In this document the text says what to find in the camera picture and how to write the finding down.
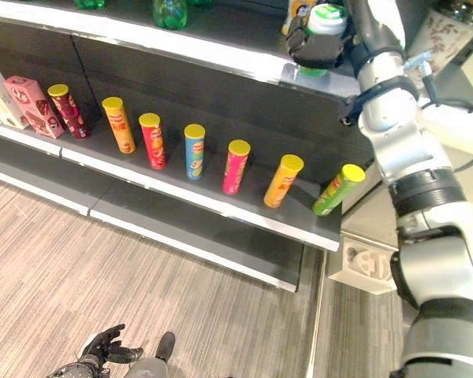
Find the gray carpet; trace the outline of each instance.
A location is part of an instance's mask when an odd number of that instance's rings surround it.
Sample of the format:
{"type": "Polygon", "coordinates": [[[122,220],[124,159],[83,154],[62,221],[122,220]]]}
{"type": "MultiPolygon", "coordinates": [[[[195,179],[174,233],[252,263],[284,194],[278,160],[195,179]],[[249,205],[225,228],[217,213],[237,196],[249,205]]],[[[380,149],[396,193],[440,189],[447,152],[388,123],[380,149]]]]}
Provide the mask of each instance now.
{"type": "MultiPolygon", "coordinates": [[[[303,378],[320,258],[303,266],[291,294],[0,183],[0,378],[45,376],[121,322],[148,355],[176,334],[170,378],[303,378]]],[[[388,376],[401,321],[396,293],[325,280],[313,377],[388,376]]]]}

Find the wall socket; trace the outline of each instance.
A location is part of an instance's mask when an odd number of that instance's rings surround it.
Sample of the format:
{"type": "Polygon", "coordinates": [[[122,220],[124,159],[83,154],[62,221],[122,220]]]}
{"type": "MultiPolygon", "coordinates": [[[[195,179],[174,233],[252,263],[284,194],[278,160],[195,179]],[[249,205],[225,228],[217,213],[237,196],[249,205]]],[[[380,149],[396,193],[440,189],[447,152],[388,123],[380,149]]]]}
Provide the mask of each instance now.
{"type": "Polygon", "coordinates": [[[391,247],[342,234],[340,250],[329,254],[327,276],[375,295],[394,291],[396,284],[390,271],[394,252],[391,247]]]}

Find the gray shelf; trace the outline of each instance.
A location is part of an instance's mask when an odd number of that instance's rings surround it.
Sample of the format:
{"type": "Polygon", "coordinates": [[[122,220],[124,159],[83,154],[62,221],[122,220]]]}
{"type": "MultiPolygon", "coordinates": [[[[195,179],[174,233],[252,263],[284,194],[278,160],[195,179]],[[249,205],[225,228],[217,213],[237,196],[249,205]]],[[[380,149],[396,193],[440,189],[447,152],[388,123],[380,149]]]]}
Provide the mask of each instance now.
{"type": "Polygon", "coordinates": [[[0,180],[83,215],[114,181],[101,173],[0,139],[0,180]]]}
{"type": "Polygon", "coordinates": [[[190,7],[188,26],[180,31],[155,27],[151,1],[116,0],[103,9],[81,11],[71,0],[55,4],[46,0],[0,0],[0,21],[127,46],[308,93],[338,98],[359,93],[359,84],[348,64],[323,78],[298,73],[285,52],[281,34],[284,17],[278,15],[281,12],[263,14],[231,4],[190,7]]]}
{"type": "Polygon", "coordinates": [[[234,196],[225,195],[222,192],[225,155],[207,151],[202,179],[191,181],[185,175],[183,142],[166,140],[167,166],[157,171],[149,166],[142,136],[138,132],[135,137],[137,149],[133,154],[119,152],[106,120],[97,122],[91,137],[84,141],[63,135],[57,143],[61,146],[61,156],[70,161],[190,202],[224,217],[337,251],[341,211],[337,209],[329,217],[317,217],[311,211],[311,205],[321,191],[317,183],[296,180],[281,207],[270,209],[264,205],[263,197],[274,172],[249,164],[240,192],[234,196]]]}
{"type": "Polygon", "coordinates": [[[296,291],[301,243],[122,181],[110,186],[90,216],[296,291]]]}

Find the yellow lid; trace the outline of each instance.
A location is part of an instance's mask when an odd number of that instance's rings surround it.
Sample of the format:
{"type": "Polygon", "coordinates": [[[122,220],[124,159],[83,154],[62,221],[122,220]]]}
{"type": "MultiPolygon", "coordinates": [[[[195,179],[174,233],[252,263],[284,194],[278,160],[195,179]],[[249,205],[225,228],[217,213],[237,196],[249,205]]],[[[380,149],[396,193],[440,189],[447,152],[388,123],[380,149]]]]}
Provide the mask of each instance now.
{"type": "Polygon", "coordinates": [[[205,128],[201,124],[189,124],[184,129],[184,135],[190,139],[200,139],[205,136],[205,128]]]}
{"type": "Polygon", "coordinates": [[[69,93],[69,87],[65,84],[51,85],[49,89],[47,89],[47,93],[51,97],[60,97],[69,93]]]}
{"type": "Polygon", "coordinates": [[[366,173],[357,165],[346,164],[341,167],[341,174],[348,181],[353,183],[360,183],[366,178],[366,173]]]}
{"type": "Polygon", "coordinates": [[[287,169],[290,169],[294,172],[299,172],[305,166],[301,157],[296,155],[287,154],[284,155],[281,159],[281,165],[287,169]]]}
{"type": "Polygon", "coordinates": [[[123,106],[123,100],[119,97],[107,97],[102,101],[105,109],[120,109],[123,106]]]}
{"type": "Polygon", "coordinates": [[[229,143],[228,150],[232,154],[245,156],[251,152],[251,145],[242,139],[235,139],[229,143]]]}
{"type": "Polygon", "coordinates": [[[139,122],[145,128],[157,128],[159,126],[160,118],[158,114],[145,113],[139,117],[139,122]]]}

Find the red chip can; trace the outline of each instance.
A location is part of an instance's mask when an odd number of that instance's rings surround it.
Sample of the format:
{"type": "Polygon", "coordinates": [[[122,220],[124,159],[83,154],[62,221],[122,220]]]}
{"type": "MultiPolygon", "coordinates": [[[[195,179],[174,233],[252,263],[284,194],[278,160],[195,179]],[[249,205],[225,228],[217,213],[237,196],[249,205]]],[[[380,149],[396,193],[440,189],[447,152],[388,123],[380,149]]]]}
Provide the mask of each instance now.
{"type": "Polygon", "coordinates": [[[49,87],[47,93],[49,93],[53,103],[56,105],[56,109],[58,109],[63,117],[63,121],[70,134],[75,139],[86,139],[89,136],[89,132],[84,125],[79,107],[69,92],[69,87],[64,84],[55,84],[49,87]]]}
{"type": "Polygon", "coordinates": [[[227,195],[235,195],[238,192],[250,152],[251,145],[241,139],[233,140],[228,145],[228,160],[222,184],[222,191],[227,195]]]}
{"type": "Polygon", "coordinates": [[[142,114],[139,117],[139,123],[142,127],[143,141],[147,148],[149,164],[153,169],[165,168],[166,156],[159,115],[154,113],[142,114]]]}

